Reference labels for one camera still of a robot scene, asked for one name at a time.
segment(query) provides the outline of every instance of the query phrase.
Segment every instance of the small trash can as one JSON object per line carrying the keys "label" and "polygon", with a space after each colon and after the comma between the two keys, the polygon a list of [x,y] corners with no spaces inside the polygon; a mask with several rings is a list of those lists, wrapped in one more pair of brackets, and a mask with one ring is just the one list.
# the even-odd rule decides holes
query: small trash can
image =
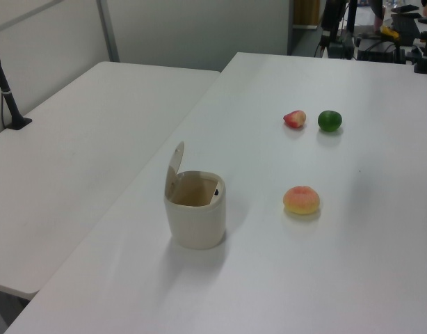
{"label": "small trash can", "polygon": [[178,173],[183,153],[184,142],[181,142],[167,172],[164,203],[170,231],[183,247],[212,248],[225,234],[225,183],[213,173],[194,170]]}

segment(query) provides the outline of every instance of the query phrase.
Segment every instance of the lime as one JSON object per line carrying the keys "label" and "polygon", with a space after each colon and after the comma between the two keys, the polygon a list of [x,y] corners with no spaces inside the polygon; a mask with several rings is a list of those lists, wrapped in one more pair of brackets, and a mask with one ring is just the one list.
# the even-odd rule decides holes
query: lime
{"label": "lime", "polygon": [[341,115],[336,111],[325,110],[319,115],[319,127],[326,132],[336,131],[341,125]]}

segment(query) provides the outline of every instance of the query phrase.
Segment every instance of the toy peach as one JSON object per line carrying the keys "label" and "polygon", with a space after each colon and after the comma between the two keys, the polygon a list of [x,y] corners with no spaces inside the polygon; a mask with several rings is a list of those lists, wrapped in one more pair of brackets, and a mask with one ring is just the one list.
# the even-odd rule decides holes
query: toy peach
{"label": "toy peach", "polygon": [[319,195],[308,186],[295,186],[283,196],[284,207],[294,214],[312,214],[319,208]]}
{"label": "toy peach", "polygon": [[293,127],[294,129],[297,129],[305,124],[306,113],[302,110],[296,110],[292,113],[288,113],[287,115],[285,115],[283,117],[283,120],[288,127]]}

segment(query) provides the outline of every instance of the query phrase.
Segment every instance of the gray wall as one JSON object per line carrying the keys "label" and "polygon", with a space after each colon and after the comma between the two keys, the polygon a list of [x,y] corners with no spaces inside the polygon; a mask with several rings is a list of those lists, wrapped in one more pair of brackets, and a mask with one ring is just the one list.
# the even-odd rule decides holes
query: gray wall
{"label": "gray wall", "polygon": [[[53,5],[40,12],[30,1],[17,1],[21,6],[16,13],[9,6],[15,0],[0,6],[0,17],[8,20],[0,20],[0,56],[24,115],[93,65],[107,61],[108,52],[96,0],[48,1]],[[42,9],[48,2],[30,4]],[[6,105],[5,115],[8,124]]]}
{"label": "gray wall", "polygon": [[120,61],[221,71],[287,54],[291,0],[106,0]]}

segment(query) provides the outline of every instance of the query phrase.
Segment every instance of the white table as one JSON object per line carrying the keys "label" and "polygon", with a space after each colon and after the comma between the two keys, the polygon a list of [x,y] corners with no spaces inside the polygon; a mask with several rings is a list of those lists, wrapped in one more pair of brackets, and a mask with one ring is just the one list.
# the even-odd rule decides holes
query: white table
{"label": "white table", "polygon": [[31,299],[218,75],[100,63],[0,133],[0,290]]}
{"label": "white table", "polygon": [[[298,131],[282,121],[296,109]],[[343,116],[336,134],[319,131],[325,109]],[[170,238],[164,179],[181,140],[181,171],[226,183],[227,238],[211,250]],[[284,192],[304,184],[320,212],[285,214]],[[427,76],[237,54],[16,333],[427,333]]]}

